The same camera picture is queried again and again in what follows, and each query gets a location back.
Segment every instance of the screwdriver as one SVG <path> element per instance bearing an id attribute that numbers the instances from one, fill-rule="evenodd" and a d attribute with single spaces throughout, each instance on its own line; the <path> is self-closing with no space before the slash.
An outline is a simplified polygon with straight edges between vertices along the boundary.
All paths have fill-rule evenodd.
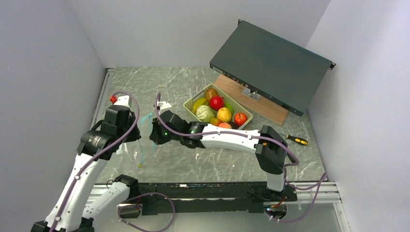
<path id="1" fill-rule="evenodd" d="M 287 139 L 292 140 L 292 141 L 294 141 L 295 143 L 298 143 L 298 144 L 303 145 L 303 146 L 307 146 L 308 143 L 309 143 L 306 139 L 294 137 L 294 136 L 291 136 L 291 135 L 288 135 L 288 134 L 286 134 L 286 135 L 285 135 L 285 134 L 281 134 L 281 133 L 278 133 L 278 134 L 283 135 L 283 136 L 285 136 Z"/>

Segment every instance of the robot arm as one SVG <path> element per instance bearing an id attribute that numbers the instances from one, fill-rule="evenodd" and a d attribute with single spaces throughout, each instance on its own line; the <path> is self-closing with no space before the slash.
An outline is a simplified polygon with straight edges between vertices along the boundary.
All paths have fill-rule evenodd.
<path id="1" fill-rule="evenodd" d="M 157 145 L 167 143 L 171 140 L 179 141 L 188 148 L 221 147 L 233 150 L 246 151 L 255 154 L 259 166 L 267 173 L 267 186 L 270 190 L 280 194 L 284 189 L 284 164 L 287 152 L 267 140 L 254 139 L 252 136 L 263 136 L 280 141 L 285 146 L 287 143 L 274 129 L 262 126 L 260 130 L 233 130 L 213 126 L 204 122 L 190 122 L 181 119 L 172 113 L 167 102 L 159 102 L 160 117 L 171 129 L 185 134 L 196 134 L 210 131 L 237 131 L 248 134 L 248 137 L 240 137 L 232 134 L 218 133 L 201 136 L 183 137 L 171 133 L 157 118 L 153 119 L 153 130 L 150 140 Z"/>
<path id="2" fill-rule="evenodd" d="M 73 170 L 59 200 L 45 221 L 36 222 L 33 225 L 32 232 L 48 232 L 53 225 L 56 232 L 94 231 L 93 226 L 95 227 L 100 221 L 101 213 L 107 212 L 104 209 L 115 207 L 126 200 L 130 194 L 132 196 L 136 194 L 133 189 L 138 187 L 138 181 L 132 177 L 121 175 L 93 205 L 86 207 L 87 199 L 98 176 L 121 143 L 93 160 L 82 174 L 78 175 L 79 170 L 99 151 L 111 145 L 130 129 L 136 119 L 130 105 L 129 96 L 119 97 L 106 110 L 104 120 L 99 121 L 81 137 Z M 135 126 L 123 142 L 132 142 L 140 138 L 140 131 Z M 68 200 L 62 209 L 67 193 L 69 193 Z"/>

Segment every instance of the red apple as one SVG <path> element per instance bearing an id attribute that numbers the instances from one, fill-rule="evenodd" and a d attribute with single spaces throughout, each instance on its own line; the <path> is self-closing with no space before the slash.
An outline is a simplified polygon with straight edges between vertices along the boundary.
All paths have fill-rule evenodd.
<path id="1" fill-rule="evenodd" d="M 223 99 L 220 96 L 213 96 L 211 100 L 209 100 L 209 107 L 218 111 L 223 107 Z"/>
<path id="2" fill-rule="evenodd" d="M 234 122 L 235 122 L 235 124 L 237 124 L 240 127 L 246 122 L 247 119 L 248 119 L 248 117 L 246 117 L 246 114 L 237 113 L 235 115 Z"/>

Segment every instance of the yellow screwdriver handle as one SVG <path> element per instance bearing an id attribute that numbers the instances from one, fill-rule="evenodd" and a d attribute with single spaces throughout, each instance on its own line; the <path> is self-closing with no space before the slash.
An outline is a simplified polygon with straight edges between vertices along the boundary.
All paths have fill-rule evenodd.
<path id="1" fill-rule="evenodd" d="M 295 143 L 303 145 L 303 146 L 307 146 L 308 143 L 309 143 L 306 139 L 294 137 L 294 136 L 291 136 L 291 135 L 286 135 L 286 138 L 294 141 Z"/>

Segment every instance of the white wall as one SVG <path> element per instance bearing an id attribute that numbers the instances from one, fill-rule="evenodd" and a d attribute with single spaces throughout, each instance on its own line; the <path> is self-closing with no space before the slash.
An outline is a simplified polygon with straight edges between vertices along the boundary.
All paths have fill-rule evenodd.
<path id="1" fill-rule="evenodd" d="M 26 232 L 62 192 L 105 71 L 65 0 L 3 0 L 0 31 L 0 231 Z"/>
<path id="2" fill-rule="evenodd" d="M 332 0 L 307 49 L 337 63 L 309 117 L 353 231 L 410 229 L 410 4 Z"/>
<path id="3" fill-rule="evenodd" d="M 244 19 L 306 46 L 330 0 L 69 0 L 105 67 L 208 66 Z"/>

